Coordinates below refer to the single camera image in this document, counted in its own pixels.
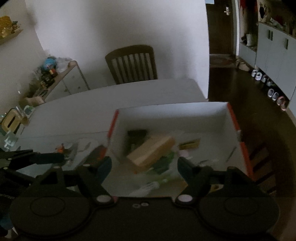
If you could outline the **grey wall cabinet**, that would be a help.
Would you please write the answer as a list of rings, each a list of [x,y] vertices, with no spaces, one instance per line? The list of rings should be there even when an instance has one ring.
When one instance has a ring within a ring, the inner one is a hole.
[[[295,38],[265,23],[258,24],[257,49],[240,43],[239,57],[263,71],[285,95],[287,109],[295,92]]]

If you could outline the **dark wooden chair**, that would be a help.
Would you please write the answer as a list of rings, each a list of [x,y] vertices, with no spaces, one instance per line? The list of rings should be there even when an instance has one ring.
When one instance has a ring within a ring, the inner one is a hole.
[[[158,79],[154,49],[149,45],[116,49],[105,60],[116,84]]]

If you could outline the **tan tissue pack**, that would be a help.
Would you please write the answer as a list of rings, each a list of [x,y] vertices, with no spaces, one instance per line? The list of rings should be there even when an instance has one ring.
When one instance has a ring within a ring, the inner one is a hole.
[[[152,136],[127,155],[127,159],[139,168],[148,167],[169,152],[175,143],[172,136]]]

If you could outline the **yellow tissue box holder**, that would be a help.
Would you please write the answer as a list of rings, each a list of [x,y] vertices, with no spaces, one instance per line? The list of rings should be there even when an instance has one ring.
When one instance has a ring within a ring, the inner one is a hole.
[[[21,120],[22,117],[19,112],[15,108],[10,109],[1,122],[2,133],[4,135],[8,132],[16,134],[21,127]]]

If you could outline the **red white cardboard box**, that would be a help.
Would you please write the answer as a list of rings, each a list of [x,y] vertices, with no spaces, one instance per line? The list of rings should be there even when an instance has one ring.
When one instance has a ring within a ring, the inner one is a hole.
[[[139,168],[127,159],[126,141],[130,130],[147,130],[145,141],[152,136],[174,137],[176,143],[169,152],[174,152],[175,157],[168,171],[150,175],[147,171],[153,164]],[[179,157],[195,166],[210,166],[216,171],[234,166],[250,176],[248,153],[239,139],[239,130],[236,116],[227,102],[118,109],[108,133],[107,155],[112,159],[112,170],[103,187],[113,196],[128,196],[150,182],[166,179],[167,183],[147,196],[176,197],[187,186],[177,170]]]

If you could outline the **white side cabinet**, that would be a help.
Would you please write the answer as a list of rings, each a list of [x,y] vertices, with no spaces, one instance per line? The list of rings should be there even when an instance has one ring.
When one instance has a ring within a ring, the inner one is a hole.
[[[55,82],[43,97],[44,102],[90,90],[77,61],[70,61],[67,69],[54,78]]]

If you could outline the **black snack packet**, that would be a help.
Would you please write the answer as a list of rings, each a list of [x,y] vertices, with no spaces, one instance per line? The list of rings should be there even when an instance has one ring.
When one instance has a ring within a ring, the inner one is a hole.
[[[126,152],[129,154],[142,145],[147,136],[147,130],[130,130],[127,132]]]

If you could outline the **white green plastic bag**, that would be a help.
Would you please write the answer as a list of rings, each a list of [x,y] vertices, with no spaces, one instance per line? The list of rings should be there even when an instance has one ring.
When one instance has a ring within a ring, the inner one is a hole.
[[[156,161],[151,168],[147,171],[150,175],[157,174],[161,175],[162,173],[169,170],[171,163],[175,157],[174,152],[169,152],[167,155],[162,156],[158,161]]]

